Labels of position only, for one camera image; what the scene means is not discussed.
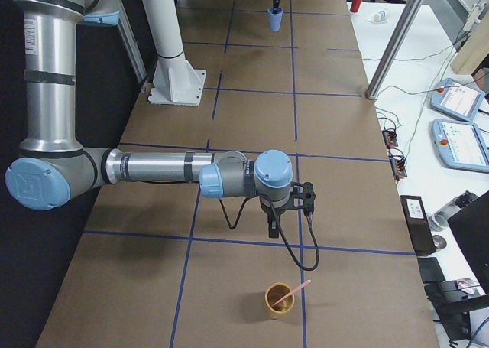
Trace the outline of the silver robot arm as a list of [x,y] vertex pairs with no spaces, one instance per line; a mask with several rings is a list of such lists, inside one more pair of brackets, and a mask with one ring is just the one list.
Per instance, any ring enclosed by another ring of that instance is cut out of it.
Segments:
[[[25,135],[26,93],[23,78],[24,16],[13,0],[1,0],[1,169],[17,154]],[[78,49],[82,72],[100,76],[88,79],[76,94],[79,108],[76,129],[89,146],[119,142],[129,120],[137,88],[129,81],[128,61],[114,31],[92,31]],[[47,213],[24,208],[1,186],[1,242],[78,237],[92,208],[96,192]]]

